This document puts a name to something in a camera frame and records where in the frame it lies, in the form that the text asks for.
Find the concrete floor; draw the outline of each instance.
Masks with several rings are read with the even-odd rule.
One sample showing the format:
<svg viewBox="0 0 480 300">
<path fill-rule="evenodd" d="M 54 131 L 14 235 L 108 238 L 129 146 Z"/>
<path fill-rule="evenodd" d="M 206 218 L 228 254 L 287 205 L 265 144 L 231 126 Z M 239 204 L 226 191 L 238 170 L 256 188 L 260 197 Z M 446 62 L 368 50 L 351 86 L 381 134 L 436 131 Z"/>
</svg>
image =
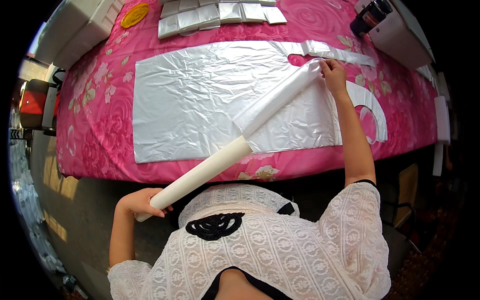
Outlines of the concrete floor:
<svg viewBox="0 0 480 300">
<path fill-rule="evenodd" d="M 55 142 L 55 137 L 36 131 L 30 154 L 32 177 L 40 204 L 49 219 L 52 245 L 67 272 L 78 279 L 88 295 L 96 300 L 111 299 L 107 279 L 108 247 L 115 205 L 121 197 L 152 185 L 64 178 L 57 169 Z M 398 176 L 396 170 L 392 171 L 391 161 L 379 164 L 386 166 L 386 172 Z M 376 168 L 377 178 L 383 178 L 384 175 L 378 171 L 382 166 L 377 165 Z M 344 178 L 343 170 L 334 170 L 299 179 L 254 184 L 293 200 L 299 205 L 302 218 L 317 221 L 330 200 L 342 190 Z M 176 204 L 185 205 L 187 201 L 183 199 Z M 176 209 L 177 216 L 180 211 L 181 208 Z M 170 216 L 165 219 L 153 217 L 137 223 L 135 254 L 138 260 L 151 265 L 155 263 L 170 233 L 176 230 L 175 221 L 170 220 Z"/>
</svg>

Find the pink floral tablecloth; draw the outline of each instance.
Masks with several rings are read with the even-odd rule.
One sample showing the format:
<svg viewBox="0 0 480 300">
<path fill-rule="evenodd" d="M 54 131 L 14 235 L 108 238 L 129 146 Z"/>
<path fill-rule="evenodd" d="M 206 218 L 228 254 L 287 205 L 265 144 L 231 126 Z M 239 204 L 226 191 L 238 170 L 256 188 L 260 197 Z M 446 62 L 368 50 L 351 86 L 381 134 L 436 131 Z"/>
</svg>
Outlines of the pink floral tablecloth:
<svg viewBox="0 0 480 300">
<path fill-rule="evenodd" d="M 120 27 L 125 13 L 146 2 L 148 15 L 131 28 Z M 288 23 L 228 24 L 192 36 L 159 40 L 161 6 L 157 0 L 132 0 L 117 17 L 108 40 L 86 53 L 67 73 L 57 120 L 57 159 L 64 176 L 170 183 L 201 160 L 136 164 L 133 156 L 132 102 L 135 62 L 158 54 L 218 41 L 274 40 L 327 42 L 369 55 L 376 68 L 344 64 L 347 79 L 372 91 L 385 113 L 388 141 L 372 145 L 374 159 L 399 155 L 437 140 L 432 85 L 375 49 L 366 36 L 349 28 L 354 1 L 277 0 Z M 290 56 L 294 65 L 310 58 Z M 375 123 L 367 108 L 357 108 L 367 136 Z M 212 181 L 284 180 L 343 167 L 342 147 L 293 150 L 247 157 Z"/>
</svg>

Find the black beaded embellishment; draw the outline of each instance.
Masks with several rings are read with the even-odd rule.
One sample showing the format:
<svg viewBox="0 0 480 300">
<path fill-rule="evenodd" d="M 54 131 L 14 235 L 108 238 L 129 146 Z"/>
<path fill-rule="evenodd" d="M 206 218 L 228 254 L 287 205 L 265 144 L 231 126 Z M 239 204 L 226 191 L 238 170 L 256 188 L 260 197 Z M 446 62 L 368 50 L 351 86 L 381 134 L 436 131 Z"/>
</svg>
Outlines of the black beaded embellishment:
<svg viewBox="0 0 480 300">
<path fill-rule="evenodd" d="M 188 222 L 185 230 L 203 240 L 217 240 L 234 233 L 241 225 L 245 213 L 218 214 Z"/>
</svg>

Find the red chair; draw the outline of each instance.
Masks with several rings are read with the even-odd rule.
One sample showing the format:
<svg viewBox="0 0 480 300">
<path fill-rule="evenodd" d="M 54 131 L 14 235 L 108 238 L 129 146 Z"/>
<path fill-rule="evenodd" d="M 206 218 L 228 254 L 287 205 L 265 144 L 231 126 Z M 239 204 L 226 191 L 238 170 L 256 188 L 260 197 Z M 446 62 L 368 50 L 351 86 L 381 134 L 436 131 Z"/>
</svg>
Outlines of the red chair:
<svg viewBox="0 0 480 300">
<path fill-rule="evenodd" d="M 42 130 L 44 134 L 55 136 L 57 129 L 57 109 L 60 100 L 62 80 L 56 74 L 65 72 L 58 69 L 53 74 L 54 84 L 39 79 L 32 79 L 25 85 L 25 90 L 20 100 L 20 124 L 25 129 Z M 47 98 L 55 97 L 53 118 L 48 123 L 50 126 L 42 126 Z"/>
</svg>

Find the woman's left hand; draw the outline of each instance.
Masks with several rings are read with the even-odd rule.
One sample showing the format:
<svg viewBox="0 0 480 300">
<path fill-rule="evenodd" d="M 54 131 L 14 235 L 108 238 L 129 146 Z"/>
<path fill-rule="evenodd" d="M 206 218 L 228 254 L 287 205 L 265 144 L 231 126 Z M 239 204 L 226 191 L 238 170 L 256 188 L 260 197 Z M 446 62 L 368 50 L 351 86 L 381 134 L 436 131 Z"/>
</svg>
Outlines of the woman's left hand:
<svg viewBox="0 0 480 300">
<path fill-rule="evenodd" d="M 172 211 L 173 208 L 170 205 L 164 210 L 160 210 L 153 206 L 150 206 L 150 199 L 158 194 L 162 189 L 161 188 L 146 188 L 133 192 L 121 198 L 117 203 L 117 209 L 121 208 L 125 212 L 134 215 L 134 214 L 149 214 L 153 216 L 165 217 L 167 209 Z"/>
</svg>

